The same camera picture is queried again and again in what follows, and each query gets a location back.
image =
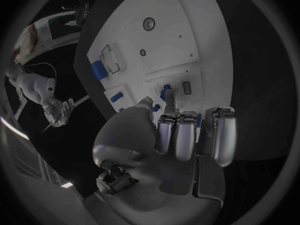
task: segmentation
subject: round hole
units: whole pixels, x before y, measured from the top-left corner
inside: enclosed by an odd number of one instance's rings
[[[141,51],[139,51],[139,53],[142,55],[142,56],[146,56],[146,51],[144,49],[142,49]]]
[[[154,29],[155,27],[155,21],[153,18],[151,17],[148,17],[144,20],[143,22],[143,28],[146,30],[146,31],[151,31],[152,29]]]

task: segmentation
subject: blue cylinder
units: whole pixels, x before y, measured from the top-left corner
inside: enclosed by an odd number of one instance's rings
[[[201,127],[201,114],[199,113],[197,116],[197,128]]]
[[[121,97],[123,97],[123,93],[118,92],[116,95],[112,96],[112,97],[110,98],[110,100],[114,103],[114,102],[116,102],[117,100],[119,100]]]
[[[156,104],[153,108],[153,112],[157,112],[159,109],[161,108],[161,106],[159,106],[158,104]]]
[[[100,61],[95,61],[91,65],[91,70],[98,81],[108,76],[103,64]]]

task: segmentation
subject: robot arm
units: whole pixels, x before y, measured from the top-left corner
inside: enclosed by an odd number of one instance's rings
[[[54,96],[56,81],[36,73],[27,73],[24,66],[17,63],[6,73],[9,82],[16,88],[21,88],[24,95],[31,101],[40,104],[45,117],[53,127],[68,123],[68,118],[74,109],[73,99],[61,102]]]

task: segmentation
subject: white robotic arm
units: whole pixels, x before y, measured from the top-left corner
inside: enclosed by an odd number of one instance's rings
[[[56,81],[36,73],[27,73],[24,66],[17,63],[6,75],[9,82],[16,88],[21,88],[24,95],[33,102],[40,104],[45,117],[53,127],[68,123],[68,118],[74,109],[73,99],[60,101],[54,96]]]

